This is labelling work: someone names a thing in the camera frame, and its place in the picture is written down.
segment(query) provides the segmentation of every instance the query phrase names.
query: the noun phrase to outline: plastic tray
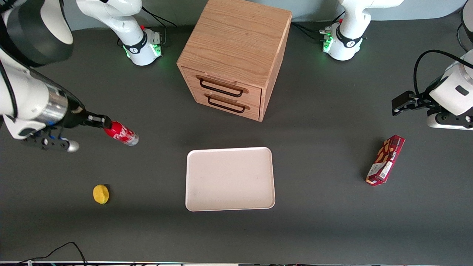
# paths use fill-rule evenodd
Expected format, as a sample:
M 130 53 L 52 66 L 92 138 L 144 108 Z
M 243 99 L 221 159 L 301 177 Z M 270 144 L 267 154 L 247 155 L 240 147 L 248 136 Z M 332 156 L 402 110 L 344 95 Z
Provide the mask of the plastic tray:
M 189 211 L 269 209 L 275 202 L 270 149 L 195 150 L 187 155 Z

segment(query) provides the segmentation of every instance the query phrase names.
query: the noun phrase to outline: cable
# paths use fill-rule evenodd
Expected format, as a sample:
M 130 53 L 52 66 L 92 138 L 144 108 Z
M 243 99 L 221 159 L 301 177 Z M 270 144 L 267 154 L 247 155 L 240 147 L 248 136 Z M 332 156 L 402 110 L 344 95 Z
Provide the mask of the cable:
M 11 86 L 10 80 L 8 79 L 7 72 L 5 71 L 5 67 L 3 67 L 2 62 L 0 61 L 0 73 L 5 81 L 5 85 L 7 86 L 8 93 L 10 94 L 11 105 L 13 107 L 13 119 L 18 117 L 18 105 L 17 105 L 17 98 L 15 97 L 15 93 L 13 92 L 13 88 Z
M 460 28 L 463 26 L 463 24 L 460 24 L 458 26 L 458 29 L 456 29 L 456 40 L 458 41 L 458 44 L 463 48 L 465 52 L 468 52 L 468 49 L 463 45 L 462 41 L 460 40 Z
M 334 20 L 332 20 L 332 23 L 335 23 L 337 19 L 339 19 L 343 14 L 345 14 L 345 11 L 339 14 L 338 17 L 336 17 Z
M 294 24 L 294 23 L 291 23 L 293 26 L 295 26 L 296 28 L 298 28 L 300 31 L 302 31 L 303 34 L 307 35 L 307 37 L 313 39 L 313 40 L 316 40 L 318 41 L 319 39 L 318 38 L 315 38 L 311 35 L 309 35 L 309 33 L 307 33 L 303 28 L 299 27 L 298 24 Z
M 44 259 L 44 258 L 47 258 L 49 256 L 51 256 L 52 253 L 56 252 L 57 250 L 61 249 L 62 247 L 68 245 L 68 244 L 72 244 L 76 247 L 77 251 L 80 253 L 80 257 L 82 258 L 82 261 L 84 262 L 84 265 L 86 265 L 86 259 L 84 258 L 84 254 L 82 254 L 82 251 L 80 251 L 80 248 L 77 246 L 77 244 L 75 242 L 67 242 L 66 244 L 56 248 L 55 250 L 51 251 L 48 255 L 46 255 L 45 257 L 34 257 L 34 258 L 29 258 L 29 259 L 25 259 L 24 261 L 20 261 L 18 263 L 15 263 L 15 266 L 17 265 L 20 265 L 20 264 L 23 264 L 29 260 L 37 260 L 37 259 Z
M 447 52 L 440 51 L 440 50 L 425 51 L 417 58 L 417 61 L 414 65 L 414 76 L 413 76 L 414 77 L 414 90 L 415 90 L 415 93 L 416 93 L 417 97 L 420 96 L 419 89 L 417 88 L 417 68 L 419 67 L 419 62 L 422 59 L 422 57 L 424 57 L 428 53 L 439 53 L 439 54 L 446 55 L 446 56 L 450 57 L 451 59 L 453 59 L 455 61 L 458 61 L 459 63 L 465 65 L 466 67 L 469 67 L 469 68 L 473 69 L 473 64 L 471 64 L 471 63 L 469 63 L 469 62 L 467 62 L 467 61 L 465 61 L 465 60 L 463 60 L 459 57 L 456 57 L 451 53 L 447 53 Z
M 141 7 L 141 8 L 142 8 L 146 13 L 150 14 L 150 15 L 151 15 L 155 20 L 157 20 L 161 25 L 163 25 L 163 27 L 164 27 L 164 41 L 163 41 L 162 45 L 165 45 L 165 44 L 166 44 L 166 41 L 167 41 L 167 26 L 164 25 L 164 23 L 163 23 L 161 20 L 159 20 L 159 18 L 161 18 L 161 17 L 156 16 L 155 14 L 149 12 L 149 11 L 148 11 L 146 8 L 144 8 L 144 7 Z
M 296 22 L 291 22 L 291 24 L 294 25 L 294 26 L 296 26 L 296 27 L 303 28 L 304 30 L 306 30 L 306 31 L 308 31 L 308 32 L 319 33 L 318 30 L 310 29 L 310 28 L 308 28 L 308 27 L 306 27 L 306 26 L 303 26 L 303 25 L 301 25 L 301 24 L 299 24 L 299 23 L 296 23 Z
M 3 1 L 4 4 L 0 7 L 0 14 L 7 11 L 17 0 L 7 0 Z
M 172 25 L 174 25 L 175 27 L 177 27 L 177 25 L 176 25 L 176 24 L 174 24 L 173 22 L 171 22 L 171 21 L 169 21 L 169 20 L 167 20 L 167 19 L 165 19 L 165 18 L 162 18 L 162 17 L 160 17 L 160 16 L 158 16 L 158 15 L 155 15 L 155 14 L 153 14 L 153 13 L 149 12 L 149 11 L 148 11 L 146 8 L 144 8 L 144 7 L 141 7 L 141 9 L 143 9 L 143 11 L 145 11 L 146 13 L 148 13 L 148 14 L 152 15 L 153 17 L 160 18 L 160 19 L 162 19 L 162 20 L 164 20 L 164 21 L 166 21 L 166 22 L 169 22 L 169 23 L 171 23 L 171 24 L 172 24 Z

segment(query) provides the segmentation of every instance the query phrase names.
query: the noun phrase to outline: silver metal cylinder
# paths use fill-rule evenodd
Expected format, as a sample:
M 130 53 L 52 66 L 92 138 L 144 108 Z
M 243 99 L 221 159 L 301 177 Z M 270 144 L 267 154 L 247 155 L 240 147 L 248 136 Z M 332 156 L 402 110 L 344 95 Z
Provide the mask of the silver metal cylinder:
M 64 118 L 67 112 L 67 97 L 61 95 L 56 87 L 46 84 L 49 92 L 49 101 L 43 112 L 35 118 L 35 121 L 46 125 L 53 125 Z

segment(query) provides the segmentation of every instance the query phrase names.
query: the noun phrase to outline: red can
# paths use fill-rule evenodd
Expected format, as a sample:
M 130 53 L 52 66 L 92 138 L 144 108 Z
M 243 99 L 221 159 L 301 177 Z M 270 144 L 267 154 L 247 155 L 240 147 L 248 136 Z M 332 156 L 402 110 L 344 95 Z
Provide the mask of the red can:
M 131 131 L 128 129 L 128 127 L 117 121 L 112 121 L 112 126 L 109 129 L 104 128 L 104 131 L 110 137 L 119 140 L 121 143 L 124 143 L 128 146 L 134 146 L 140 140 L 135 132 Z

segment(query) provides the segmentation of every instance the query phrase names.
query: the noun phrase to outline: dark gray tabletop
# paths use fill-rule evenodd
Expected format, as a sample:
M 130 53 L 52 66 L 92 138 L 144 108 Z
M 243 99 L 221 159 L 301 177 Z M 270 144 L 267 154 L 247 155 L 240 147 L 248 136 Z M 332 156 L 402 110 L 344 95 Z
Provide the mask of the dark gray tabletop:
M 458 14 L 372 22 L 349 62 L 291 28 L 262 123 L 194 102 L 175 64 L 189 27 L 170 28 L 164 56 L 147 67 L 126 58 L 111 30 L 74 32 L 73 56 L 41 72 L 90 111 L 133 129 L 140 143 L 78 127 L 65 131 L 80 142 L 77 153 L 44 152 L 3 128 L 1 259 L 75 241 L 87 260 L 473 264 L 473 133 L 431 129 L 424 111 L 391 117 L 391 99 L 412 89 L 419 54 L 463 54 L 459 23 Z M 451 62 L 427 56 L 420 88 Z M 389 181 L 371 187 L 364 176 L 394 134 L 406 138 L 403 151 Z M 186 210 L 189 151 L 252 146 L 272 150 L 272 209 Z M 97 184 L 110 184 L 110 204 L 94 202 Z M 68 247 L 51 259 L 80 257 Z

